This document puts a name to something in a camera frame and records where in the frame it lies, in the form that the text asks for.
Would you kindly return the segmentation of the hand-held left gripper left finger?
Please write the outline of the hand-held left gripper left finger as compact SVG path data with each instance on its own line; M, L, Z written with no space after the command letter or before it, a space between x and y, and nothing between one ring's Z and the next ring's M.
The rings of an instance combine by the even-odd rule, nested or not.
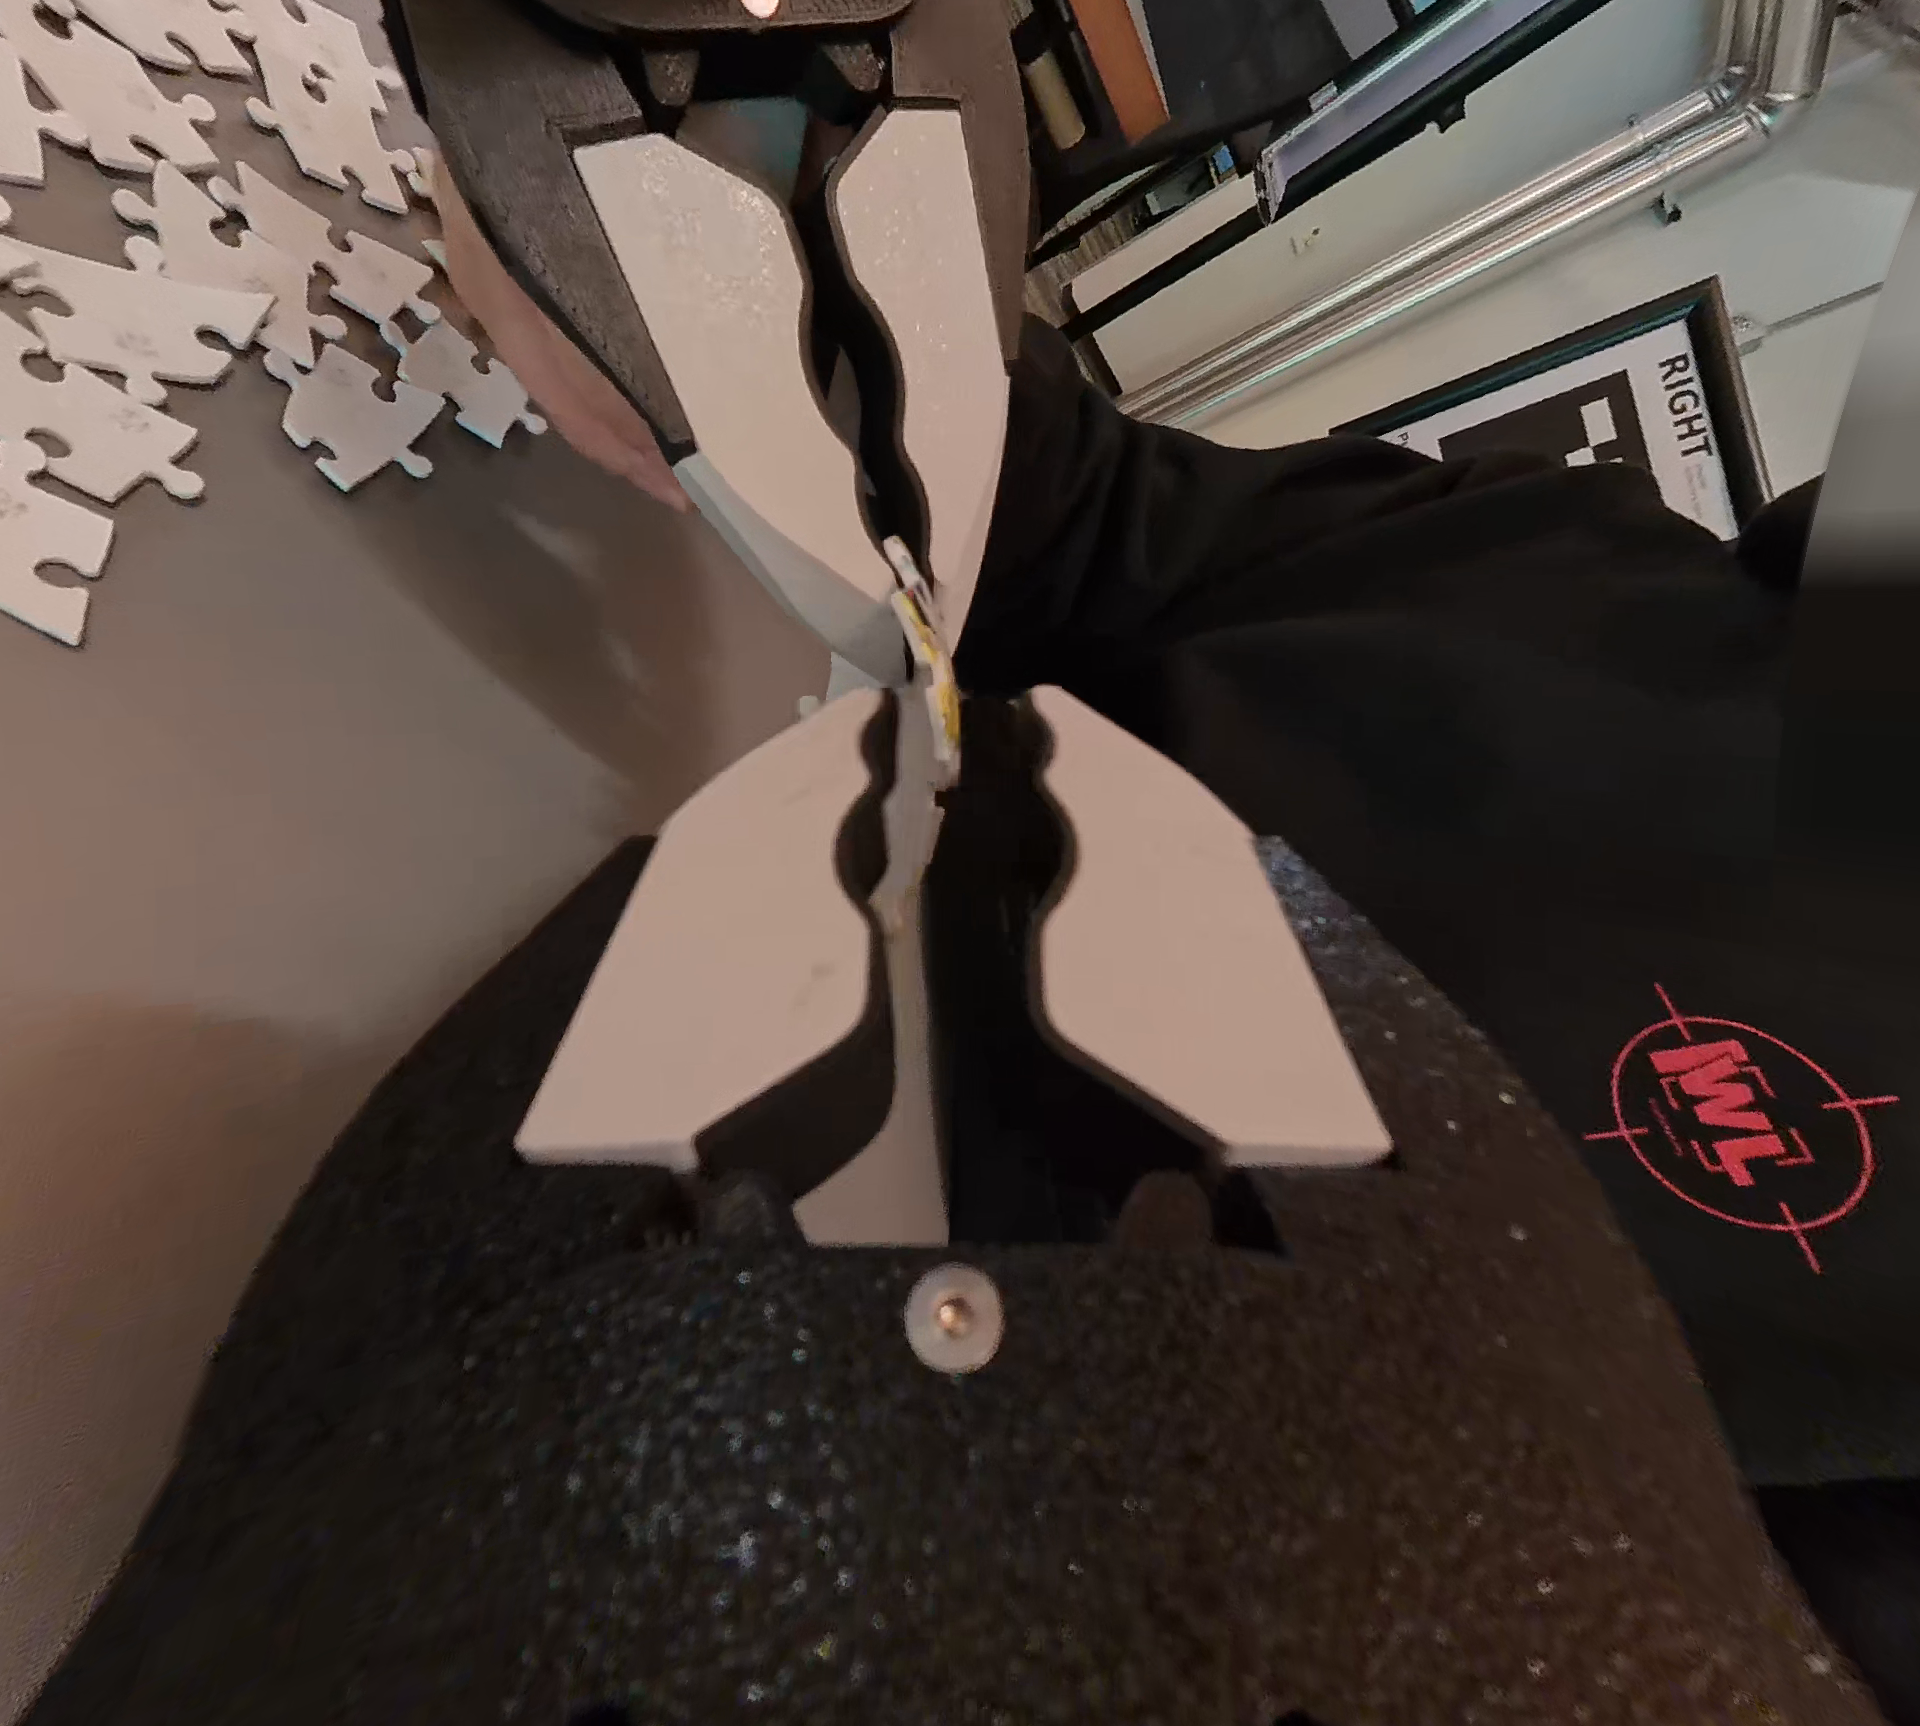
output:
M735 759L660 829L515 1132L538 1166L760 1174L808 1195L892 1107L870 893L894 695L859 689Z

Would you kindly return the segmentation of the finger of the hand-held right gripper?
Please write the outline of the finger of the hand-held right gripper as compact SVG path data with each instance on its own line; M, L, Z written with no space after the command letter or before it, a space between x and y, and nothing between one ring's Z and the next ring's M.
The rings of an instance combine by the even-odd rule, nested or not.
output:
M878 111L826 179L874 538L973 588L1008 415L989 266L955 109Z
M808 275L788 210L672 136L587 143L574 171L682 405L685 492L839 660L905 684L894 574L808 362Z

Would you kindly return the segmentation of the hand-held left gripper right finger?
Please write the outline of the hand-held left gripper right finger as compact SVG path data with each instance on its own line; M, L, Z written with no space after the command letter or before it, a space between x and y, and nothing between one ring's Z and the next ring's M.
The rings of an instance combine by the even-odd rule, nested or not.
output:
M1228 1171L1392 1136L1240 815L1073 692L976 695L979 841L1042 1047Z

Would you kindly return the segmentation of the pile of white puzzle pieces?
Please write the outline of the pile of white puzzle pieces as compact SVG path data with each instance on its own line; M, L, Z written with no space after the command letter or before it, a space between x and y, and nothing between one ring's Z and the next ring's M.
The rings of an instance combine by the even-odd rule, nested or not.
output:
M2 621L84 645L119 510L205 497L175 401L245 362L341 496L546 430L442 317L411 122L369 0L2 0Z

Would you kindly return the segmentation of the person's right hand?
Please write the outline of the person's right hand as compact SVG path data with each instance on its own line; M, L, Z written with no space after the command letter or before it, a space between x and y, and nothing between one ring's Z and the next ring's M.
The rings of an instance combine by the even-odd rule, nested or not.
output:
M535 408L591 465L652 500L686 513L686 492L650 422L515 282L439 167L434 167L434 205L442 227L445 276L463 308L484 331L496 357L529 391Z

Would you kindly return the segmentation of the person's black sweatshirt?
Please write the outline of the person's black sweatshirt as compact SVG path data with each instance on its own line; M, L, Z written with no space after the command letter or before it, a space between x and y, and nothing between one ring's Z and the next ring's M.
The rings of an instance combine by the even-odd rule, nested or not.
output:
M1022 318L959 675L1053 684L1294 848L1489 1033L1680 1314L1761 1522L1918 1720L1918 597L1793 639L1821 478L1733 539L1538 433L1465 462L1125 416Z

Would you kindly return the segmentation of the black office chair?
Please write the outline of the black office chair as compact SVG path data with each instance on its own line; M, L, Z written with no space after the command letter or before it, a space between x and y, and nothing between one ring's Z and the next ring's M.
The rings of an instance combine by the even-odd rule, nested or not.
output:
M1140 0L1140 11L1168 144L1273 122L1352 66L1322 0Z

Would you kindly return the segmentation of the black framed printed tag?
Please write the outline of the black framed printed tag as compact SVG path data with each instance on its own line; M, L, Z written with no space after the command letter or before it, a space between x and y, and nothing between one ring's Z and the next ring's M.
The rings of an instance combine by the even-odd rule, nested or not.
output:
M1332 433L1432 462L1528 450L1566 468L1634 465L1670 513L1719 539L1741 538L1775 496L1715 275L1339 420Z

